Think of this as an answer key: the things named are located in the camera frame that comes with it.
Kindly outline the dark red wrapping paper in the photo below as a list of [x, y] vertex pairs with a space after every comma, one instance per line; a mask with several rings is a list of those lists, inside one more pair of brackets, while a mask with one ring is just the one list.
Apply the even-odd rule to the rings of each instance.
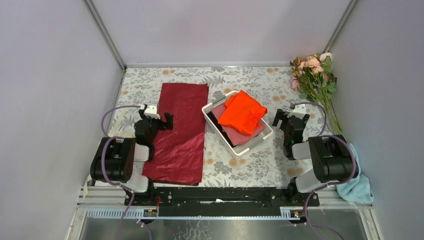
[[142, 174], [155, 183], [196, 186], [202, 181], [206, 120], [202, 107], [208, 103], [207, 84], [164, 83], [158, 111], [173, 115], [173, 129], [158, 131], [153, 160]]

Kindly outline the pink fake flower stem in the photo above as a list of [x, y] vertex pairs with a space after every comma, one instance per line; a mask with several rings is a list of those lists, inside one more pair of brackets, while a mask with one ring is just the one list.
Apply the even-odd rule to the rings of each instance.
[[292, 72], [292, 89], [300, 93], [300, 98], [320, 104], [326, 109], [326, 125], [333, 131], [331, 116], [326, 105], [326, 96], [323, 90], [323, 78], [321, 73], [324, 69], [321, 67], [319, 56], [314, 54], [305, 58], [296, 57], [289, 62]]

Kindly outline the white plastic basket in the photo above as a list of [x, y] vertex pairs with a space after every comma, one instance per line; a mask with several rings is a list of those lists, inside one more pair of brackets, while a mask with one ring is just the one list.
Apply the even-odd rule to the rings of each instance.
[[233, 90], [224, 95], [224, 97], [215, 100], [213, 102], [209, 102], [207, 105], [203, 106], [201, 108], [202, 114], [205, 118], [205, 121], [209, 127], [213, 130], [215, 134], [219, 136], [219, 139], [223, 143], [223, 145], [229, 150], [229, 152], [235, 157], [238, 158], [240, 156], [245, 155], [246, 153], [251, 153], [252, 150], [265, 142], [266, 140], [270, 139], [271, 136], [274, 134], [273, 129], [270, 127], [270, 125], [263, 119], [260, 119], [260, 122], [264, 125], [264, 130], [261, 131], [258, 135], [250, 139], [246, 144], [242, 145], [236, 145], [234, 147], [231, 146], [230, 142], [227, 141], [227, 139], [224, 136], [224, 132], [222, 130], [219, 130], [216, 124], [214, 124], [213, 120], [208, 116], [209, 113], [212, 112], [212, 110], [216, 109], [217, 107], [224, 105], [224, 103], [230, 99], [231, 96], [236, 95], [239, 91]]

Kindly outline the white fake rose stem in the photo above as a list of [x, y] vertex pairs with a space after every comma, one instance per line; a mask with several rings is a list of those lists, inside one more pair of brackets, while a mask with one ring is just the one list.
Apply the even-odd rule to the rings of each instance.
[[336, 98], [337, 77], [333, 74], [333, 55], [330, 52], [319, 56], [320, 66], [323, 68], [321, 77], [323, 79], [323, 90], [326, 97], [326, 108], [330, 115], [330, 122], [334, 133], [344, 135], [343, 127], [337, 117]]

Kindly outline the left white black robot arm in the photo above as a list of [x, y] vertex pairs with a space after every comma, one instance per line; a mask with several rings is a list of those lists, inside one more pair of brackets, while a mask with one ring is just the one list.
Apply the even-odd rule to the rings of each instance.
[[140, 109], [140, 120], [134, 124], [134, 137], [103, 137], [90, 166], [90, 177], [136, 193], [144, 206], [152, 204], [155, 192], [152, 181], [135, 169], [135, 163], [151, 162], [155, 156], [154, 140], [159, 131], [173, 129], [174, 116], [164, 113], [165, 120], [153, 110]]

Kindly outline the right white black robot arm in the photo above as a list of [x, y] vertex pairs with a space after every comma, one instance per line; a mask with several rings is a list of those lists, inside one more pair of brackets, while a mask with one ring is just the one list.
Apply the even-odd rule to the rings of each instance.
[[310, 159], [312, 169], [293, 177], [284, 193], [293, 206], [305, 203], [317, 188], [348, 182], [359, 175], [359, 166], [350, 146], [341, 135], [303, 139], [309, 120], [305, 111], [278, 109], [272, 125], [283, 131], [283, 153], [289, 160]]

